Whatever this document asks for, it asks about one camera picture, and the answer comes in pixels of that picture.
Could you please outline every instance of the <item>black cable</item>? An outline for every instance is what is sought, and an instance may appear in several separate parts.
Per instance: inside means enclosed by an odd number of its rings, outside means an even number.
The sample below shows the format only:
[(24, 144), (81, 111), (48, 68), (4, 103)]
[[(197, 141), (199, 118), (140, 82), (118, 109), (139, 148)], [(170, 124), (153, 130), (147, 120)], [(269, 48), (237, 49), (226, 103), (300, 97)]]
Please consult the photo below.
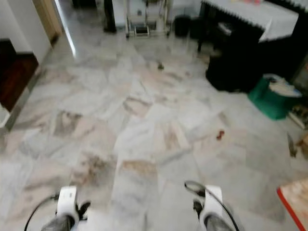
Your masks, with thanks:
[(33, 212), (31, 213), (31, 215), (30, 215), (30, 217), (29, 217), (29, 219), (28, 219), (28, 221), (27, 221), (27, 223), (26, 223), (26, 225), (25, 225), (24, 231), (27, 230), (31, 218), (33, 217), (34, 213), (37, 211), (37, 209), (38, 209), (39, 207), (41, 207), (43, 204), (45, 204), (46, 202), (48, 202), (48, 201), (50, 201), (50, 200), (55, 200), (55, 201), (57, 201), (58, 199), (59, 199), (59, 194), (56, 194), (56, 195), (49, 196), (49, 197), (45, 198), (44, 200), (42, 200), (42, 201), (35, 207), (35, 209), (33, 210)]
[[(195, 191), (195, 190), (189, 188), (187, 186), (187, 184), (196, 185), (196, 186), (198, 186), (200, 188), (200, 190), (199, 191)], [(203, 196), (204, 195), (204, 197), (205, 197), (205, 191), (207, 191), (207, 193), (210, 194), (223, 207), (223, 209), (228, 213), (228, 215), (229, 215), (229, 217), (230, 217), (230, 219), (231, 219), (231, 221), (232, 221), (236, 231), (240, 231), (238, 226), (237, 226), (237, 224), (236, 224), (236, 222), (235, 222), (235, 220), (234, 220), (234, 218), (233, 218), (233, 216), (232, 216), (232, 214), (231, 214), (231, 212), (228, 210), (228, 208), (207, 187), (205, 187), (204, 185), (202, 185), (202, 184), (200, 184), (198, 182), (192, 181), (192, 180), (186, 181), (184, 183), (184, 186), (185, 186), (185, 188), (188, 191), (191, 191), (191, 192), (193, 192), (193, 193), (195, 193), (195, 194), (197, 194), (199, 196)]]

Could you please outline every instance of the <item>green basket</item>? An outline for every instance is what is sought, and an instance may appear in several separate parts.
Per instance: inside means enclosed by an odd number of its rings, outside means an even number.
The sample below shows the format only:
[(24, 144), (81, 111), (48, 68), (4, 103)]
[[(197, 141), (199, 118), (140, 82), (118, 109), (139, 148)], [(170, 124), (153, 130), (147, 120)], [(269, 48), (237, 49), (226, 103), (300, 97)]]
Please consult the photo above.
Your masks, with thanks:
[(248, 94), (250, 101), (264, 114), (273, 120), (284, 119), (300, 97), (288, 97), (273, 92), (270, 79), (263, 77), (256, 87)]

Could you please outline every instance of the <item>red object on floor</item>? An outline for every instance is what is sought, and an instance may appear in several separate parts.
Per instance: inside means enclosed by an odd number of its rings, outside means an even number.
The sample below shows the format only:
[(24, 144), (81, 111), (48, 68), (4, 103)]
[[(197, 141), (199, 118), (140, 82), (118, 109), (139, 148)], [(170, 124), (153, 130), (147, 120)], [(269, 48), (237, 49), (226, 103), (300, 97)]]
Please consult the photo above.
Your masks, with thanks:
[(295, 224), (297, 225), (297, 227), (299, 228), (300, 231), (306, 231), (305, 227), (302, 225), (302, 223), (300, 222), (300, 220), (298, 219), (297, 215), (295, 214), (295, 212), (293, 211), (292, 207), (289, 205), (289, 203), (286, 201), (283, 193), (281, 192), (281, 189), (278, 188), (277, 189), (277, 194), (279, 196), (279, 198), (281, 199), (283, 205), (285, 206), (285, 208), (288, 210), (289, 214), (291, 215), (291, 217), (293, 218)]
[(225, 134), (225, 131), (224, 130), (220, 130), (219, 131), (219, 134), (216, 136), (216, 139), (219, 141), (221, 140), (221, 138), (223, 137), (223, 135)]

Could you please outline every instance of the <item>white controller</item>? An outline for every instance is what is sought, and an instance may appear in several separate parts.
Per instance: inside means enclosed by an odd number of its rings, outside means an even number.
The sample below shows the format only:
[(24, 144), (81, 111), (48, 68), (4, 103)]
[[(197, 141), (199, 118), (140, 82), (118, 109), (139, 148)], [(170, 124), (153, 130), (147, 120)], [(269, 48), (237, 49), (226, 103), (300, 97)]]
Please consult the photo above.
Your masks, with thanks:
[(77, 204), (77, 187), (65, 186), (60, 190), (57, 217), (70, 216), (74, 219), (75, 226), (79, 223), (79, 214), (76, 210)]

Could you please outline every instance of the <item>metal stand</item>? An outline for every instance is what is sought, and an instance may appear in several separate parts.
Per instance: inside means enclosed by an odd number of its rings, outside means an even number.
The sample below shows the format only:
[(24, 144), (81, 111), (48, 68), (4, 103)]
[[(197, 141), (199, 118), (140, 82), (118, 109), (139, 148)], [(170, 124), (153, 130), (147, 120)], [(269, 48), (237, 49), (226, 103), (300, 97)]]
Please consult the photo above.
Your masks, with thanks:
[[(158, 36), (158, 35), (166, 35), (169, 37), (170, 28), (167, 26), (167, 19), (170, 8), (170, 0), (144, 0), (145, 1), (145, 14), (142, 15), (133, 15), (130, 14), (129, 10), (129, 2), (130, 0), (124, 0), (124, 15), (125, 15), (125, 31), (126, 38), (134, 36), (136, 37), (149, 37), (149, 36)], [(151, 3), (161, 3), (161, 8), (158, 15), (148, 14), (147, 8)], [(133, 26), (133, 21), (141, 21), (143, 25)], [(156, 22), (156, 29), (151, 30), (149, 27), (149, 23)], [(158, 23), (163, 23), (161, 28), (158, 28)]]

